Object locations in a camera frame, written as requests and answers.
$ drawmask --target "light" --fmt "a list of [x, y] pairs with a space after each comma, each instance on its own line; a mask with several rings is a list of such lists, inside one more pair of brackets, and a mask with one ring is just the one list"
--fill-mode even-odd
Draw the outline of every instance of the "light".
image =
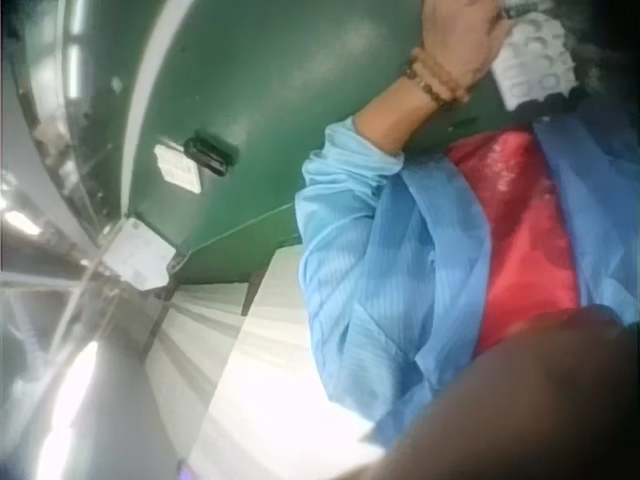
[[11, 212], [7, 212], [4, 214], [4, 219], [11, 225], [13, 225], [18, 230], [26, 233], [27, 235], [40, 235], [42, 229], [33, 223], [29, 218], [23, 213], [16, 212], [15, 210]]
[[89, 388], [97, 353], [98, 344], [91, 342], [80, 352], [67, 372], [53, 408], [51, 424], [54, 430], [71, 426]]
[[62, 478], [71, 447], [71, 430], [53, 430], [40, 449], [36, 480], [59, 480]]
[[71, 27], [69, 31], [71, 35], [80, 35], [84, 30], [87, 17], [87, 1], [76, 0], [73, 14], [71, 15]]
[[80, 46], [69, 45], [67, 61], [69, 62], [67, 96], [69, 98], [78, 98], [80, 96]]

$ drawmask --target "finger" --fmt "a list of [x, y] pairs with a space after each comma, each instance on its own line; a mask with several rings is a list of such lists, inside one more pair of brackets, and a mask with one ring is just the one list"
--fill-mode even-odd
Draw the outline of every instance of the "finger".
[[507, 39], [515, 25], [515, 20], [507, 20], [505, 18], [496, 22], [493, 27], [493, 31], [491, 32], [491, 38], [493, 39], [493, 44], [497, 45], [498, 50], [500, 50], [500, 47], [502, 47], [502, 44]]
[[475, 7], [478, 14], [486, 19], [497, 18], [502, 12], [500, 0], [467, 0], [467, 5]]

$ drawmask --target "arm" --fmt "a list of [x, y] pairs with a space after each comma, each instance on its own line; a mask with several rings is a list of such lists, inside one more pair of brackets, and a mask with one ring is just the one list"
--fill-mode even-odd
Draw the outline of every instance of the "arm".
[[[468, 88], [487, 72], [507, 34], [508, 25], [496, 22], [498, 0], [427, 0], [424, 12], [425, 45]], [[444, 86], [422, 73], [450, 98]], [[296, 197], [305, 246], [300, 281], [320, 375], [329, 396], [341, 403], [333, 381], [337, 372], [344, 375], [347, 332], [358, 322], [355, 293], [380, 194], [402, 167], [402, 147], [436, 110], [419, 85], [401, 78], [352, 120], [329, 127], [324, 149], [303, 167], [307, 186]], [[366, 335], [358, 337], [366, 343]]]

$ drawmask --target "light blue sleeve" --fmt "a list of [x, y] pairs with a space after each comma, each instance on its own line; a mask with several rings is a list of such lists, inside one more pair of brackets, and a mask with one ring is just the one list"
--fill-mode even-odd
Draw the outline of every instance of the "light blue sleeve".
[[[350, 405], [353, 399], [345, 398], [349, 389], [358, 390], [362, 397], [362, 385], [355, 385], [353, 379], [345, 382], [350, 368], [341, 362], [358, 356], [351, 352], [344, 355], [348, 337], [358, 338], [349, 341], [351, 350], [354, 343], [371, 344], [364, 337], [379, 333], [362, 319], [363, 312], [355, 311], [362, 286], [358, 279], [381, 191], [389, 177], [400, 171], [403, 160], [403, 156], [389, 156], [360, 137], [351, 119], [332, 125], [326, 130], [324, 148], [312, 153], [303, 166], [306, 187], [295, 202], [305, 250], [300, 283], [318, 371], [331, 400], [362, 413], [366, 407]], [[345, 383], [353, 385], [345, 389]]]

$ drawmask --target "black latch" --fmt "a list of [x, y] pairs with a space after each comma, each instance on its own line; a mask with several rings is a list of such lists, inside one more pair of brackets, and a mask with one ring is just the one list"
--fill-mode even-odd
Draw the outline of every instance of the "black latch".
[[184, 142], [184, 154], [219, 177], [224, 177], [229, 172], [229, 167], [234, 164], [231, 153], [225, 152], [199, 132]]

